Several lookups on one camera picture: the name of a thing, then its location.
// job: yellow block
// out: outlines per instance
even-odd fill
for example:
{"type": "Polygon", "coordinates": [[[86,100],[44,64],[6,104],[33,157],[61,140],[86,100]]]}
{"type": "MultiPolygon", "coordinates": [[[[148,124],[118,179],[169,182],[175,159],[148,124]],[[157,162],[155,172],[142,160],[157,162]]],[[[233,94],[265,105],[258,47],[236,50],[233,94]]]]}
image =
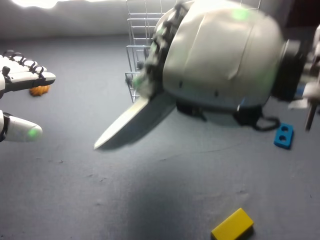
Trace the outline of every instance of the yellow block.
{"type": "Polygon", "coordinates": [[[216,240],[235,240],[252,227],[253,224],[254,221],[252,221],[242,208],[239,208],[219,226],[213,229],[211,233],[216,240]]]}

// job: orange object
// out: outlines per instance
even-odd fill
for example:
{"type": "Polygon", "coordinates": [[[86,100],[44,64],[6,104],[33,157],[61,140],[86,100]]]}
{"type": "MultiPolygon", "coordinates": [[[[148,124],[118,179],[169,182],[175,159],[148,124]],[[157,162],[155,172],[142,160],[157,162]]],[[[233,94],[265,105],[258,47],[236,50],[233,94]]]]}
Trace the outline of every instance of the orange object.
{"type": "Polygon", "coordinates": [[[37,86],[30,89],[30,94],[32,96],[42,96],[42,94],[46,94],[49,92],[50,86],[37,86]]]}

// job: gray cloth surface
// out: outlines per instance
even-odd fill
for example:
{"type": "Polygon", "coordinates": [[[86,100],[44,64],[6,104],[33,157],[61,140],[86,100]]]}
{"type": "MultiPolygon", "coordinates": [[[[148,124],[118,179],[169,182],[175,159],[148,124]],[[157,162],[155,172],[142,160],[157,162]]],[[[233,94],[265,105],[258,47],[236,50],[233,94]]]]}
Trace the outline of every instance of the gray cloth surface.
{"type": "Polygon", "coordinates": [[[1,43],[57,76],[48,94],[6,93],[0,109],[38,123],[34,143],[0,144],[0,239],[209,240],[238,208],[253,240],[318,240],[320,118],[270,99],[267,116],[294,126],[291,150],[275,131],[202,122],[174,111],[134,145],[95,152],[132,103],[127,36],[1,43]]]}

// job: wire basket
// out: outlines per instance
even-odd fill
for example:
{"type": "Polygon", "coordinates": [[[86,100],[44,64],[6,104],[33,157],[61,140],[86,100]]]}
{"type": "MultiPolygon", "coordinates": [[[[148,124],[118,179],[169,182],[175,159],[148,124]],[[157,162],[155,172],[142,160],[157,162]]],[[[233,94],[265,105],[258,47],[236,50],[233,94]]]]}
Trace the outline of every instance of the wire basket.
{"type": "MultiPolygon", "coordinates": [[[[250,10],[255,11],[259,11],[262,2],[262,0],[233,1],[246,4],[250,6],[250,10]]],[[[139,98],[139,95],[132,87],[132,80],[140,72],[143,63],[149,56],[156,24],[177,2],[178,0],[126,0],[130,39],[130,45],[126,46],[126,54],[130,71],[125,73],[125,81],[133,103],[139,98]]]]}

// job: white robotic hand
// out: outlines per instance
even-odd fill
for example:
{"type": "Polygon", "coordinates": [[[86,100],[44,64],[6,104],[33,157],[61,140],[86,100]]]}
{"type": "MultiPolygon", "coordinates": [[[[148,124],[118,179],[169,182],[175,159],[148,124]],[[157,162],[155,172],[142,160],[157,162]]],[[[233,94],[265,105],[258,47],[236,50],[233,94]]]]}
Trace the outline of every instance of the white robotic hand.
{"type": "MultiPolygon", "coordinates": [[[[9,50],[0,55],[0,99],[7,92],[47,86],[55,80],[53,73],[21,53],[9,50]]],[[[0,110],[0,142],[33,142],[41,136],[39,125],[0,110]]]]}

